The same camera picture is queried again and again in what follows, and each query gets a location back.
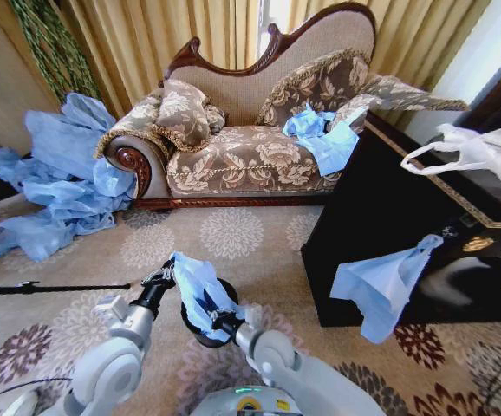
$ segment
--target blue plastic bag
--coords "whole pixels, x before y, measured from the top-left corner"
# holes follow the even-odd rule
[[[364,316],[362,336],[382,343],[393,333],[432,250],[442,243],[443,238],[430,234],[409,250],[342,263],[329,296],[354,301]]]
[[[115,226],[112,212],[129,206],[134,177],[92,156],[114,122],[100,101],[75,93],[68,95],[62,114],[27,113],[33,158],[1,148],[0,179],[46,208],[0,223],[0,256],[19,246],[41,262],[75,235]]]
[[[365,107],[355,110],[345,121],[340,121],[329,132],[324,132],[326,120],[333,120],[335,113],[318,114],[306,103],[306,110],[291,117],[283,127],[286,135],[295,135],[299,146],[312,153],[321,176],[343,169],[358,143],[358,135],[350,124],[367,111]]]
[[[210,339],[223,342],[229,340],[229,335],[223,329],[212,329],[208,313],[210,311],[207,312],[201,306],[205,291],[218,308],[236,312],[239,319],[244,319],[244,308],[234,303],[227,295],[224,286],[216,278],[214,266],[210,262],[190,258],[179,251],[174,251],[170,258],[175,258],[175,281],[191,324]]]
[[[87,180],[93,180],[96,164],[91,152],[114,123],[100,101],[76,93],[68,94],[62,114],[28,111],[25,116],[33,157]]]
[[[305,110],[285,122],[283,134],[286,136],[296,136],[299,139],[323,136],[326,121],[332,121],[334,118],[335,113],[316,113],[310,104],[306,102]]]

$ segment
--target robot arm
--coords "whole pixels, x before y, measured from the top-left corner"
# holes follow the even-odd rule
[[[43,416],[106,416],[133,395],[150,348],[160,300],[175,286],[172,268],[173,261],[168,261],[144,279],[143,292],[131,304],[116,296],[96,306],[108,326],[110,339],[75,363],[71,390]]]
[[[325,362],[295,350],[279,331],[261,333],[243,323],[235,342],[264,382],[287,392],[306,416],[385,415],[364,390]]]

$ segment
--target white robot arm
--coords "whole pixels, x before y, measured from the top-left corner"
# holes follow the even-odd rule
[[[107,321],[111,338],[75,363],[72,389],[44,416],[106,416],[133,395],[150,347],[159,301],[166,290],[175,286],[172,270],[173,261],[168,261],[161,270],[152,273],[143,281],[145,288],[139,299],[130,305],[116,296],[97,306]],[[231,335],[249,364],[270,387],[240,387],[211,393],[192,416],[232,415],[242,409],[254,413],[240,414],[385,414],[374,399],[328,364],[295,350],[285,334],[260,329],[257,324],[260,315],[259,307],[247,308],[246,322],[236,319],[232,312],[212,313],[212,327],[223,328]],[[246,393],[245,397],[252,396],[248,406],[241,407],[240,392]],[[257,409],[267,413],[256,413]]]
[[[43,416],[106,416],[129,399],[139,385],[142,364],[150,348],[153,321],[164,293],[175,286],[173,261],[142,281],[143,292],[127,304],[121,296],[96,306],[110,339],[88,351],[76,363],[72,388]]]
[[[265,384],[283,390],[295,401],[296,409],[291,408],[293,412],[291,414],[385,415],[375,400],[355,383],[324,361],[295,350],[287,335],[275,330],[263,332],[247,322],[242,323],[236,331],[234,342],[244,351],[247,361],[260,373]],[[240,407],[236,407],[241,400],[239,398],[231,400],[231,397],[236,395],[236,390],[226,389],[221,397],[216,393],[209,396],[210,399],[205,398],[192,416],[235,414],[233,411],[241,410]],[[271,390],[250,389],[245,394],[251,398],[249,409],[270,411],[267,414],[283,414],[283,412],[273,413],[279,406],[276,406],[275,400],[270,400]],[[292,400],[283,400],[288,407],[285,410],[289,410]],[[223,412],[218,412],[219,402],[225,403],[225,406],[222,406]]]

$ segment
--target patterned carpet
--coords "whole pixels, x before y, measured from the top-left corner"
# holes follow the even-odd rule
[[[380,346],[358,328],[321,328],[298,251],[321,207],[211,208],[166,213],[131,210],[118,227],[80,237],[44,263],[15,250],[0,258],[0,284],[137,283],[172,250],[210,260],[243,302],[264,305],[265,324],[336,367],[367,390],[388,415],[501,415],[501,323],[408,325]],[[0,204],[0,219],[29,205]],[[128,300],[139,288],[122,293]],[[45,377],[67,376],[84,351],[106,337],[92,307],[107,292],[0,296],[0,391]],[[209,392],[261,383],[234,346],[198,345],[167,292],[138,392],[115,414],[185,415]],[[48,403],[67,382],[39,386]],[[0,412],[27,387],[0,396]]]

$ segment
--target floral upholstery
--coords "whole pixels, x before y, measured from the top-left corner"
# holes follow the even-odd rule
[[[312,154],[280,127],[224,127],[197,153],[176,152],[167,167],[173,196],[327,192],[340,172],[321,177]]]
[[[208,146],[210,128],[204,105],[210,99],[191,84],[164,81],[164,99],[154,132],[169,139],[183,152],[198,152]]]
[[[408,85],[391,75],[375,74],[359,91],[356,97],[343,104],[335,112],[335,118],[328,124],[328,131],[339,121],[345,120],[357,108],[371,110],[455,110],[468,109],[462,100],[448,100],[431,95],[427,91]],[[351,123],[351,128],[359,133],[364,129],[366,114]]]
[[[149,95],[141,100],[133,109],[122,117],[114,126],[101,137],[94,157],[96,159],[103,156],[106,146],[114,138],[119,136],[134,136],[139,139],[151,141],[163,153],[166,160],[169,160],[175,147],[172,143],[155,133],[152,129],[153,123],[158,118],[160,104],[162,103],[162,88],[155,88]]]
[[[205,106],[205,113],[206,119],[208,120],[208,127],[210,128],[210,134],[218,134],[219,131],[224,128],[228,114],[221,108],[213,106],[212,104],[207,104]]]
[[[408,85],[391,75],[374,75],[359,94],[370,94],[381,98],[382,110],[466,110],[462,100],[448,100],[431,95],[427,91]]]
[[[316,111],[335,111],[354,97],[368,75],[366,58],[352,49],[340,50],[302,65],[272,89],[257,124],[282,127],[308,102]]]

